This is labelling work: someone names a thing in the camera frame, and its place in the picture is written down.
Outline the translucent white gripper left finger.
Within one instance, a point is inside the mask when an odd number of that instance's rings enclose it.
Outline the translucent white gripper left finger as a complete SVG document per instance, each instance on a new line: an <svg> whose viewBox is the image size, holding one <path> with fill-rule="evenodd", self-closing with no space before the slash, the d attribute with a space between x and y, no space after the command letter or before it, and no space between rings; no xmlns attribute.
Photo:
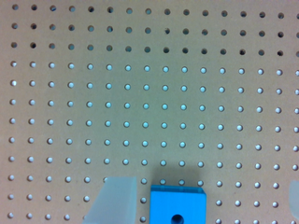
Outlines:
<svg viewBox="0 0 299 224"><path fill-rule="evenodd" d="M136 177L109 176L82 224L135 224Z"/></svg>

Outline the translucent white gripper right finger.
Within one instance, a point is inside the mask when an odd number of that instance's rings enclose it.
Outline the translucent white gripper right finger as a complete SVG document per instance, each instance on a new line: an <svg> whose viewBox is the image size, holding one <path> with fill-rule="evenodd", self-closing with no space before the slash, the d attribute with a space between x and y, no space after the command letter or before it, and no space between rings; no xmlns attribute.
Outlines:
<svg viewBox="0 0 299 224"><path fill-rule="evenodd" d="M293 180L289 187L289 207L292 215L299 219L299 181Z"/></svg>

